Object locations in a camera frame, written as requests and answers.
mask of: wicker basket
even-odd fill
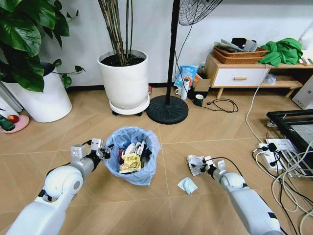
[[[213,48],[213,54],[215,58],[223,64],[255,64],[263,57],[226,57],[219,53],[215,48]]]
[[[214,47],[214,49],[216,49],[220,54],[222,54],[223,56],[226,56],[226,57],[232,57],[232,58],[242,58],[242,57],[249,57],[249,58],[252,58],[252,57],[261,57],[261,56],[264,56],[265,53],[268,52],[268,50],[265,50],[263,48],[260,48],[258,47],[256,49],[256,51],[254,52],[250,52],[250,51],[245,51],[245,52],[233,52],[233,53],[230,53],[230,52],[227,52],[223,49],[220,49],[218,47]]]

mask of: black mug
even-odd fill
[[[195,105],[201,107],[202,104],[203,104],[203,95],[197,94],[196,97],[195,97],[195,99],[193,100],[193,103],[194,103]]]

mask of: black round base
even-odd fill
[[[188,116],[188,105],[180,98],[170,96],[170,104],[165,104],[166,96],[157,96],[150,100],[146,112],[149,118],[161,124],[176,124]]]

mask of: baseboard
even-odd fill
[[[69,87],[69,88],[67,88],[67,92],[100,91],[100,90],[104,90],[104,86],[103,85],[79,86],[79,87]]]
[[[157,82],[157,83],[149,83],[149,86],[152,87],[167,87],[167,82]],[[67,92],[82,92],[82,91],[101,91],[104,90],[103,85],[94,85],[94,86],[77,86],[77,87],[69,87],[67,88]]]

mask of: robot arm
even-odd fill
[[[205,161],[207,163],[207,172],[228,193],[231,204],[250,234],[282,234],[279,221],[273,211],[256,191],[248,187],[241,175],[227,172],[223,167],[224,164],[218,164],[220,169],[217,169],[210,157],[205,157]]]
[[[92,139],[88,155],[86,146],[72,146],[72,161],[47,174],[43,189],[21,211],[7,235],[57,235],[65,221],[66,209],[87,176],[101,160],[110,157],[112,146],[102,148],[102,144],[101,139]]]

